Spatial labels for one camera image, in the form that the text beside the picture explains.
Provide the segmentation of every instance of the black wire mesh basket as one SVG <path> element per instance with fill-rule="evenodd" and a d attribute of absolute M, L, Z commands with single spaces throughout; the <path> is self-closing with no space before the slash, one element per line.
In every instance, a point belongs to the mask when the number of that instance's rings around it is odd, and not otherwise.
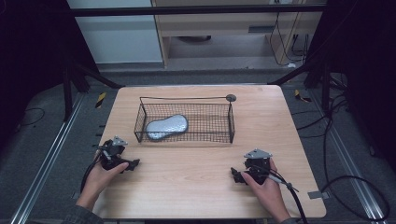
<path fill-rule="evenodd" d="M 224 99 L 225 103 L 205 103 L 214 99 Z M 231 102 L 235 100 L 232 94 L 208 98 L 140 97 L 134 134 L 139 143 L 232 143 L 235 129 Z"/>

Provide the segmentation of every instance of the wooden table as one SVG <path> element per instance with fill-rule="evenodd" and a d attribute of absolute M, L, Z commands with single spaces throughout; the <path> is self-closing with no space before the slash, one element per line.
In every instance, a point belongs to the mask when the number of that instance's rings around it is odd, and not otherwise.
<path fill-rule="evenodd" d="M 138 143 L 134 125 L 139 97 L 213 97 L 234 94 L 233 143 Z M 326 214 L 282 90 L 278 86 L 173 86 L 120 89 L 101 144 L 118 135 L 129 145 L 126 160 L 140 159 L 134 171 L 118 175 L 93 212 L 103 218 L 260 218 L 269 217 L 249 186 L 236 184 L 230 168 L 245 169 L 243 155 L 254 148 L 272 153 L 278 171 L 300 192 L 307 217 Z M 299 211 L 281 186 L 293 217 Z"/>

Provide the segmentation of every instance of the person's right hand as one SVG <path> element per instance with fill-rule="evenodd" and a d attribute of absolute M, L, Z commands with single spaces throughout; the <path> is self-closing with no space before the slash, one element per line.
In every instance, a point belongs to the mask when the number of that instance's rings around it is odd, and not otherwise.
<path fill-rule="evenodd" d="M 272 159 L 270 159 L 270 164 L 271 169 L 277 171 Z M 266 178 L 264 183 L 259 185 L 249 174 L 241 172 L 241 175 L 259 199 L 260 204 L 271 214 L 277 223 L 290 218 L 278 183 L 270 178 Z"/>

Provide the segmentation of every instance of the sleeve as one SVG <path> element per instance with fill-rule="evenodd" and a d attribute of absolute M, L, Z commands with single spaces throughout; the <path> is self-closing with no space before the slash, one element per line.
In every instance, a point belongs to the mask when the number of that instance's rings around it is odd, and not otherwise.
<path fill-rule="evenodd" d="M 296 224 L 296 220 L 294 218 L 288 218 L 286 220 L 284 220 L 283 222 L 281 222 L 280 224 Z"/>
<path fill-rule="evenodd" d="M 66 216 L 62 224 L 85 224 L 85 223 L 97 223 L 97 224 L 102 224 L 103 220 L 99 218 L 96 214 L 93 212 L 75 205 L 73 209 L 70 211 L 70 213 Z"/>

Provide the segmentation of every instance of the white wall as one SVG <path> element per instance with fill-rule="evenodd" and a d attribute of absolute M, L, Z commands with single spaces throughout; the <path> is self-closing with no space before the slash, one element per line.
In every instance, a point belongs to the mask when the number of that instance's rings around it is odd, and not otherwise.
<path fill-rule="evenodd" d="M 68 0 L 71 8 L 151 7 L 150 0 Z M 76 17 L 96 63 L 161 63 L 153 16 Z"/>

